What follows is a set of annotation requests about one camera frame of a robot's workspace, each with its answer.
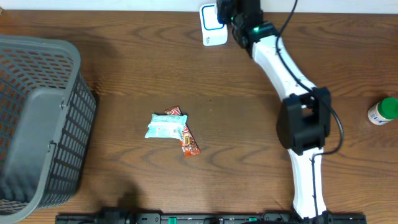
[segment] bottle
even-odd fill
[[[398,118],[398,100],[388,97],[368,110],[369,120],[376,125],[386,124]]]

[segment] candy bar wrapper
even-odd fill
[[[180,107],[174,106],[166,110],[165,113],[167,115],[181,115],[181,110]],[[198,144],[195,142],[195,139],[193,138],[187,125],[185,125],[182,129],[182,141],[180,140],[180,144],[185,157],[200,154]]]
[[[176,138],[182,140],[182,130],[187,122],[187,115],[156,115],[148,125],[145,138]]]

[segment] green bottle cap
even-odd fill
[[[379,103],[377,110],[386,119],[396,119],[398,118],[398,100],[388,97]]]

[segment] wooden table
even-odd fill
[[[280,27],[287,15],[265,16]],[[198,13],[4,11],[0,33],[70,41],[100,95],[80,190],[25,223],[103,206],[289,210],[294,185],[275,131],[277,94],[231,36],[226,45],[203,46]],[[284,41],[303,73],[329,88],[345,127],[343,149],[323,159],[327,207],[397,223],[398,122],[375,126],[366,112],[398,96],[398,16],[296,14]],[[151,114],[175,105],[189,115],[199,156],[184,158],[175,139],[144,139]],[[337,140],[333,122],[326,150]]]

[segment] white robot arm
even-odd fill
[[[316,88],[305,78],[285,50],[282,39],[277,38],[278,31],[270,22],[263,21],[260,1],[217,0],[215,11],[220,24],[232,25],[235,41],[246,49],[265,71],[282,102],[277,134],[292,160],[295,212],[302,220],[321,215],[326,211],[322,198],[322,157],[314,155],[323,152],[325,138],[330,132],[330,112],[325,105],[330,104],[329,91],[326,88]],[[301,83],[293,78],[287,67]],[[303,114],[302,110],[305,108],[309,108],[312,114]],[[317,195],[316,205],[314,191]]]
[[[262,38],[259,42],[253,44],[252,57],[253,60],[260,65],[265,71],[269,80],[278,92],[282,101],[291,94],[303,95],[308,93],[288,73],[280,58],[275,53],[276,36],[271,35]],[[279,39],[280,54],[284,58],[289,68],[301,79],[301,82],[309,88],[315,87],[299,68],[294,64],[289,54],[285,50],[282,39]],[[292,160],[293,176],[294,176],[294,200],[293,206],[297,214],[302,217],[315,217],[315,205],[313,199],[313,180],[312,180],[312,164],[311,159],[314,154],[323,152],[323,148],[314,147],[303,152],[303,155],[297,155],[293,150],[288,149]],[[322,176],[321,176],[321,156],[315,158],[315,185],[317,191],[317,207],[318,214],[326,211],[326,206],[322,197]]]

